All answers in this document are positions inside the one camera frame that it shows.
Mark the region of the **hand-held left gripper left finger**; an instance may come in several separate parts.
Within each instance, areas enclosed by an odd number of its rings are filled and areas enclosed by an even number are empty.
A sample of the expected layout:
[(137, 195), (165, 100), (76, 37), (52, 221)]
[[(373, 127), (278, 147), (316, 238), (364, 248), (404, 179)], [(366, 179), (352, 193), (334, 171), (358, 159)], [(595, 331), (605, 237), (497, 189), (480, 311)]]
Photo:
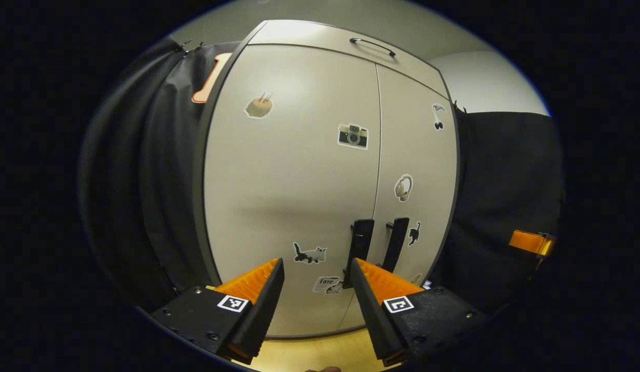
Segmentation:
[(251, 364), (266, 338), (284, 280), (284, 260), (278, 257), (213, 289), (193, 287), (150, 316), (192, 346)]

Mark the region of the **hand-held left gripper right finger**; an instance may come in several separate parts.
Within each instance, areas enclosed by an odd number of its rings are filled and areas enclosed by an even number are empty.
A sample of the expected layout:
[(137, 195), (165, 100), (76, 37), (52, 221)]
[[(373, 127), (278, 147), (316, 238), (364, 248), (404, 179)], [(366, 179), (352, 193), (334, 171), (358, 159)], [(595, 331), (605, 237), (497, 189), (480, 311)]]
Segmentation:
[(350, 281), (384, 366), (420, 367), (488, 323), (488, 315), (443, 287), (424, 289), (355, 258)]

